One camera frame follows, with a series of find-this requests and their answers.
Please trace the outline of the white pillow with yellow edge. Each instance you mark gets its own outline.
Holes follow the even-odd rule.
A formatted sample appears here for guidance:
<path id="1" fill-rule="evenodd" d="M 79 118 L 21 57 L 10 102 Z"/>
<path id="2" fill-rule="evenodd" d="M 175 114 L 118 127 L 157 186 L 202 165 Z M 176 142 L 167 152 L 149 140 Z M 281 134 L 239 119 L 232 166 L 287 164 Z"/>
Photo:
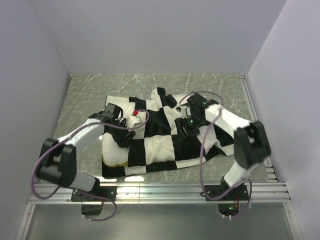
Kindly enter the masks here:
<path id="1" fill-rule="evenodd" d="M 123 116 L 127 118 L 135 109 L 135 103 L 129 102 L 126 97 L 106 97 L 105 106 L 115 104 L 122 108 Z M 108 132 L 102 136 L 102 160 L 107 167 L 125 167 L 128 165 L 129 148 L 120 148 Z"/>

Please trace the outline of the black white checkered pillowcase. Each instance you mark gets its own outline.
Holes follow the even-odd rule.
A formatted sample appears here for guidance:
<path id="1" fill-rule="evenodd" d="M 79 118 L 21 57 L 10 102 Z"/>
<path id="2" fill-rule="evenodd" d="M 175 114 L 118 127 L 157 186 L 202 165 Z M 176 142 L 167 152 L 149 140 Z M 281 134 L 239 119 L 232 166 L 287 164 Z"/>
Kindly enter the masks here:
<path id="1" fill-rule="evenodd" d="M 215 126 L 206 140 L 206 126 L 200 127 L 197 136 L 181 134 L 175 119 L 180 116 L 176 106 L 183 97 L 166 94 L 163 87 L 154 89 L 150 99 L 126 97 L 135 103 L 134 110 L 147 110 L 149 119 L 135 130 L 130 147 L 126 147 L 129 148 L 127 166 L 106 166 L 102 157 L 102 176 L 117 178 L 193 167 L 200 163 L 201 146 L 204 146 L 204 161 L 217 155 L 234 155 L 234 141 L 219 127 Z"/>

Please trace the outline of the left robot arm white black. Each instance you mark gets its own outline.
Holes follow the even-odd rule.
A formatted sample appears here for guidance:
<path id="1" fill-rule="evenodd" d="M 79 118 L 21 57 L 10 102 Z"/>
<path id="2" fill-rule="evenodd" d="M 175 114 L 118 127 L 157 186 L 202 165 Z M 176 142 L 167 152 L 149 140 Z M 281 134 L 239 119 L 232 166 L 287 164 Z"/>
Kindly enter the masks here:
<path id="1" fill-rule="evenodd" d="M 96 201 L 101 195 L 100 181 L 77 170 L 77 156 L 91 141 L 105 133 L 110 134 L 120 147 L 128 147 L 136 134 L 135 129 L 142 122 L 138 111 L 125 117 L 121 107 L 109 103 L 71 133 L 58 139 L 46 139 L 33 175 L 58 187 L 81 190 L 89 201 Z"/>

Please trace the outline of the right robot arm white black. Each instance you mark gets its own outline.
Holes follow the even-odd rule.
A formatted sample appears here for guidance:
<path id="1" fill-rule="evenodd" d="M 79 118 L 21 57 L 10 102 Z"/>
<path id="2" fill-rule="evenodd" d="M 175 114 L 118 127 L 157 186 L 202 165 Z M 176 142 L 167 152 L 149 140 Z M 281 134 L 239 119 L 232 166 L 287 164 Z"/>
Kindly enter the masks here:
<path id="1" fill-rule="evenodd" d="M 219 127 L 233 140 L 234 163 L 222 178 L 220 187 L 224 199 L 233 199 L 238 194 L 237 185 L 271 155 L 264 125 L 258 120 L 252 122 L 233 114 L 222 106 L 222 102 L 206 99 L 199 92 L 184 96 L 176 110 L 181 114 L 176 123 L 186 136 L 198 135 L 200 127 L 208 124 L 204 140 L 214 127 Z"/>

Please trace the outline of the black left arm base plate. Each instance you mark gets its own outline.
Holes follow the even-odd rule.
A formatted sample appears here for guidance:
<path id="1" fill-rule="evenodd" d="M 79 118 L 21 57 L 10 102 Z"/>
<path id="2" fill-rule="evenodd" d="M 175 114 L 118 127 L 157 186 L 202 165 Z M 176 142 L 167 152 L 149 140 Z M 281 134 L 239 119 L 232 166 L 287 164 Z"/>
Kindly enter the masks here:
<path id="1" fill-rule="evenodd" d="M 117 210 L 118 206 L 115 202 L 117 196 L 116 186 L 99 186 L 95 191 L 83 191 L 75 189 L 72 191 L 70 201 L 72 203 L 81 203 L 82 217 L 93 221 L 102 222 L 112 218 Z M 96 218 L 102 214 L 104 204 L 111 203 L 114 205 L 113 212 L 105 218 Z"/>

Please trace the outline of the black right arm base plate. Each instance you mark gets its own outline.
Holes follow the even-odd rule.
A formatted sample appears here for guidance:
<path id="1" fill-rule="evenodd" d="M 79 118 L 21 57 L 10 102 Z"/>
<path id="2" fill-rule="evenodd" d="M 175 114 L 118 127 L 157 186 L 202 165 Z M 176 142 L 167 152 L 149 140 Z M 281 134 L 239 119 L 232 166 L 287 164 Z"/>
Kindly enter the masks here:
<path id="1" fill-rule="evenodd" d="M 242 215 L 247 209 L 251 208 L 252 186 L 247 188 L 247 185 L 241 185 L 226 189 L 223 184 L 220 185 L 205 185 L 205 192 L 201 192 L 200 196 L 205 200 L 212 201 L 213 198 L 219 198 L 217 209 L 222 218 L 232 220 Z"/>

